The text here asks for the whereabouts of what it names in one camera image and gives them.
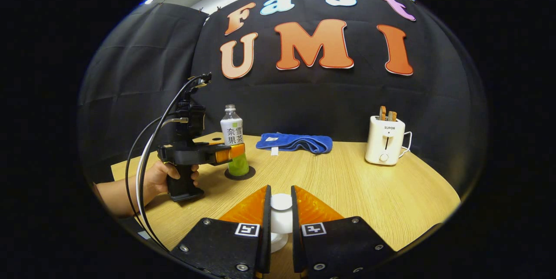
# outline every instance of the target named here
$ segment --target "green liquid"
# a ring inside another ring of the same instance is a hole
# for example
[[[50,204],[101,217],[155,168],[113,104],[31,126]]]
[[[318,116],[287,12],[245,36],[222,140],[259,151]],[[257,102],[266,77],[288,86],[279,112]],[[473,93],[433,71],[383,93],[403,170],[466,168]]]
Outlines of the green liquid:
[[[245,153],[232,158],[232,161],[228,163],[228,171],[232,176],[243,176],[249,172],[249,164]]]

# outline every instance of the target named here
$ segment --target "black fabric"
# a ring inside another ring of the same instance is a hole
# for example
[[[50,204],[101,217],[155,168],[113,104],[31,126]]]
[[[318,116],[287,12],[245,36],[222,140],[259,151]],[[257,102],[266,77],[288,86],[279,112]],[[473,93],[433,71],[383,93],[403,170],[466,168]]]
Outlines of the black fabric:
[[[94,166],[125,160],[135,137],[186,82],[206,17],[175,4],[139,6],[97,50],[83,79],[77,117],[81,159],[95,182],[111,176],[92,171]],[[171,128],[162,129],[155,144],[171,135]],[[147,139],[138,143],[144,146]]]
[[[398,113],[406,131],[413,132],[411,151],[444,176],[462,195],[485,154],[485,96],[472,61],[451,32],[430,12],[409,0],[405,5],[416,21],[397,14],[384,0],[357,0],[353,7],[330,6],[325,0],[292,0],[294,8],[267,16],[259,12],[267,0],[237,0],[211,14],[204,25],[193,57],[192,75],[213,72],[212,83],[193,99],[207,107],[206,133],[220,130],[224,107],[234,103],[244,119],[244,133],[281,132],[327,135],[334,141],[366,142],[369,117],[378,108]],[[244,25],[228,36],[227,16],[255,2]],[[354,60],[351,69],[326,69],[301,64],[294,70],[278,70],[280,35],[274,27],[298,22],[309,35],[318,22],[344,20],[346,47]],[[403,30],[411,76],[389,73],[384,35],[377,25]],[[238,42],[234,65],[243,62],[242,36],[257,32],[254,65],[240,79],[228,79],[221,71],[220,46]]]

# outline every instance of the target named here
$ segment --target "purple letter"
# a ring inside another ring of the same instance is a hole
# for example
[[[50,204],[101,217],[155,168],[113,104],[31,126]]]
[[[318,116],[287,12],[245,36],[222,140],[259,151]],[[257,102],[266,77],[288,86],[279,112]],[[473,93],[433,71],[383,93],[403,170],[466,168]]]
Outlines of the purple letter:
[[[388,4],[396,11],[396,13],[400,14],[403,18],[409,19],[411,21],[415,21],[415,17],[412,15],[407,14],[404,10],[405,6],[401,3],[396,2],[396,0],[385,0]]]

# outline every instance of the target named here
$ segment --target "black coaster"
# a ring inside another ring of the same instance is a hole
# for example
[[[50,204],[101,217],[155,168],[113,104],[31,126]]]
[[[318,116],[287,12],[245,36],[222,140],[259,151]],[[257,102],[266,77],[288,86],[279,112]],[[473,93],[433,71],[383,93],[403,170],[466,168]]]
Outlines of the black coaster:
[[[226,176],[226,178],[231,180],[245,180],[251,178],[254,175],[255,175],[255,169],[252,168],[251,166],[249,166],[249,172],[243,176],[232,176],[228,171],[228,169],[224,172],[224,176]]]

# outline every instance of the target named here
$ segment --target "blue towel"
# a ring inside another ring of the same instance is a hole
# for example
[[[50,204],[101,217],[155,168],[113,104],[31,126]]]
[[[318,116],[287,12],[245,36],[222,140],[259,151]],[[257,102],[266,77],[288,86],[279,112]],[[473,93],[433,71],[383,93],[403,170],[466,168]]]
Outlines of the blue towel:
[[[262,134],[261,140],[257,142],[255,147],[270,150],[274,146],[277,146],[280,151],[304,149],[314,154],[321,154],[330,152],[332,149],[332,138],[324,135],[267,133]]]

